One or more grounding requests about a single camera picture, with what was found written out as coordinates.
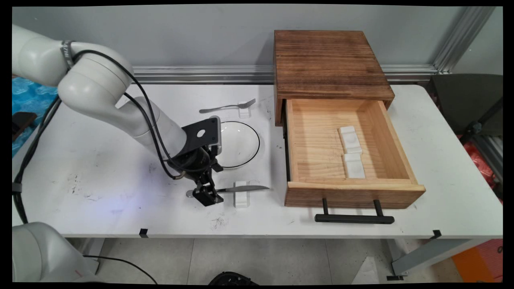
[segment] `wooden cabinet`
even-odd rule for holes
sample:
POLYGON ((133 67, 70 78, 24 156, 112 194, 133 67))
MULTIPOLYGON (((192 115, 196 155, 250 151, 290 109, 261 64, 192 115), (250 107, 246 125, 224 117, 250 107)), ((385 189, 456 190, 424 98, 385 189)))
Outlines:
POLYGON ((277 30, 275 120, 287 136, 286 206, 404 209, 424 192, 387 114, 394 93, 362 31, 277 30), (364 179, 347 178, 338 129, 359 138, 364 179))

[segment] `drawer handle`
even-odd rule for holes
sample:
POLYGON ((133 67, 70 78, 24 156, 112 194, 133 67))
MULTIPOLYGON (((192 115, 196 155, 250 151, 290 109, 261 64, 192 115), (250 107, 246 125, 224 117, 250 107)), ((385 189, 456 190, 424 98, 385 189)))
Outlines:
POLYGON ((361 215, 330 215, 328 214, 328 205, 326 199, 323 199, 323 212, 324 214, 316 214, 314 221, 325 223, 357 223, 357 224, 393 224, 393 216, 384 216, 382 207, 379 200, 373 200, 375 204, 376 216, 361 216, 361 215))

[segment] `metal fork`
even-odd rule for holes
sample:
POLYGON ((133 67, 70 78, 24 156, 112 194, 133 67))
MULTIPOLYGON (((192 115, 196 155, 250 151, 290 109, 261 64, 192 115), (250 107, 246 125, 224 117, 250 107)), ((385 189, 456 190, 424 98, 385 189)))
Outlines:
POLYGON ((220 106, 220 107, 215 107, 213 109, 206 109, 206 110, 200 110, 200 113, 201 114, 204 114, 204 113, 209 113, 209 112, 213 112, 215 110, 219 110, 219 109, 223 109, 225 107, 232 107, 232 106, 235 106, 235 107, 239 107, 240 109, 247 109, 249 106, 251 106, 252 104, 255 103, 255 98, 248 101, 247 103, 241 103, 241 104, 231 104, 231 105, 225 105, 225 106, 220 106))

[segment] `black rim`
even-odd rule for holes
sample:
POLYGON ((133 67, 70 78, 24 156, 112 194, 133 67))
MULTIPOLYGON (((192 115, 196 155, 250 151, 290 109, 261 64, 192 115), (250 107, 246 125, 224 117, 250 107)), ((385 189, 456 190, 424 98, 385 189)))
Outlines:
POLYGON ((240 166, 242 166, 244 164, 247 164, 249 161, 253 160, 253 158, 257 155, 257 153, 259 152, 259 149, 261 148, 261 138, 259 138, 259 134, 257 133, 257 131, 255 131, 251 126, 247 125, 244 122, 231 120, 231 121, 224 121, 222 123, 225 123, 225 122, 238 122, 238 123, 246 125, 247 127, 251 128, 253 130, 253 132, 255 132, 255 135, 257 136, 257 140, 259 141, 259 144, 257 145, 257 151, 255 152, 255 154, 249 160, 247 160, 246 162, 244 162, 244 163, 242 163, 240 165, 237 165, 237 166, 232 166, 232 167, 224 167, 224 166, 222 166, 222 168, 225 168, 225 169, 237 168, 237 167, 240 167, 240 166))

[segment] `gray floor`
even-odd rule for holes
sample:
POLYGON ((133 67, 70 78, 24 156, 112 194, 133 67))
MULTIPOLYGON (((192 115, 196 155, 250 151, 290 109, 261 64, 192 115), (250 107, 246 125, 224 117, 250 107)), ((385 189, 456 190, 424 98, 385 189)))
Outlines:
MULTIPOLYGON (((233 271, 259 285, 351 284, 366 256, 375 258, 380 283, 462 282, 447 259, 404 281, 387 281, 385 240, 331 239, 106 239, 102 256, 135 263, 159 284, 207 285, 233 271)), ((112 283, 151 283, 128 264, 102 260, 98 276, 112 283)))

